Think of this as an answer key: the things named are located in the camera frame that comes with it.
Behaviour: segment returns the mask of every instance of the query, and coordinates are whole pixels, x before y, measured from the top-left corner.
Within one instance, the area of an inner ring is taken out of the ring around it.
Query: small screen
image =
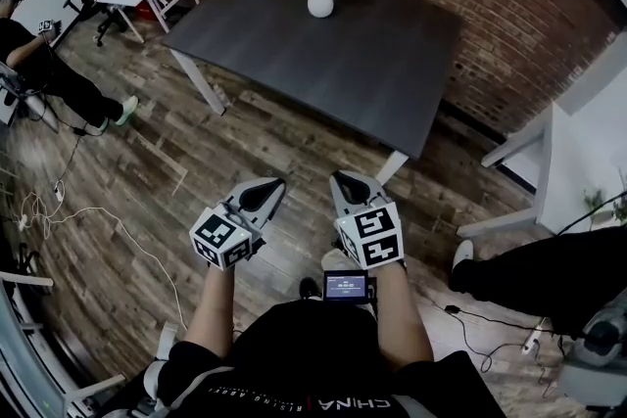
[[[341,298],[365,298],[365,277],[359,275],[328,276],[326,278],[326,297]]]

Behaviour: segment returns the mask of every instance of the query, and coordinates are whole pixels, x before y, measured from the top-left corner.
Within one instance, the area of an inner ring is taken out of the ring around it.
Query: person
[[[58,96],[87,123],[104,131],[109,120],[124,125],[137,108],[137,97],[123,103],[107,98],[93,82],[72,70],[50,48],[54,27],[32,35],[11,16],[23,0],[0,0],[0,62],[15,70],[34,91]]]
[[[322,265],[355,268],[339,250]],[[157,397],[168,417],[504,417],[466,352],[434,362],[404,265],[375,272],[378,318],[321,301],[309,278],[300,300],[272,307],[233,342],[236,272],[211,266],[184,340],[159,374]]]
[[[627,288],[624,226],[563,234],[476,260],[471,241],[454,258],[449,288],[529,315],[578,338],[592,317]]]

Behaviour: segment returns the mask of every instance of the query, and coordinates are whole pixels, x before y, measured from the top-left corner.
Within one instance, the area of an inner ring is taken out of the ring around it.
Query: black pants
[[[90,125],[100,127],[105,118],[118,120],[121,117],[120,103],[104,97],[91,80],[76,73],[56,56],[51,76],[47,80],[44,93],[62,98],[68,107]]]
[[[482,302],[550,317],[578,336],[627,287],[627,230],[607,228],[538,241],[485,261],[462,261],[449,286]]]

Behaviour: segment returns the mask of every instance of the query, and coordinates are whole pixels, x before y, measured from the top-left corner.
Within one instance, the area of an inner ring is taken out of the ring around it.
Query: black shirt
[[[0,62],[7,64],[7,58],[17,48],[32,42],[35,36],[20,23],[8,18],[0,18]],[[45,45],[39,46],[15,71],[26,79],[28,87],[39,89],[49,79],[53,59],[56,55],[49,52]]]
[[[169,417],[299,412],[403,417],[408,400],[417,409],[411,416],[505,416],[465,352],[389,371],[376,321],[350,305],[275,306],[237,339],[225,361],[180,342],[160,373],[158,397],[171,406],[197,376],[223,366],[234,369],[206,377]],[[121,404],[123,394],[119,406],[107,403],[109,410],[130,408],[128,400]]]

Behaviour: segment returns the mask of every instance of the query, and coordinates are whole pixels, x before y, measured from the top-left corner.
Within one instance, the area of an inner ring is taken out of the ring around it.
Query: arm
[[[421,360],[432,361],[433,350],[413,302],[408,275],[400,263],[377,269],[379,347],[394,369]]]
[[[211,266],[186,342],[200,345],[224,359],[233,343],[234,267],[222,272]]]
[[[9,53],[9,56],[7,56],[7,67],[14,70],[17,65],[19,65],[26,58],[28,58],[28,56],[34,53],[42,44],[44,44],[46,41],[50,43],[56,38],[56,28],[37,35],[34,39],[32,39],[24,46],[18,47],[11,51],[11,53]]]

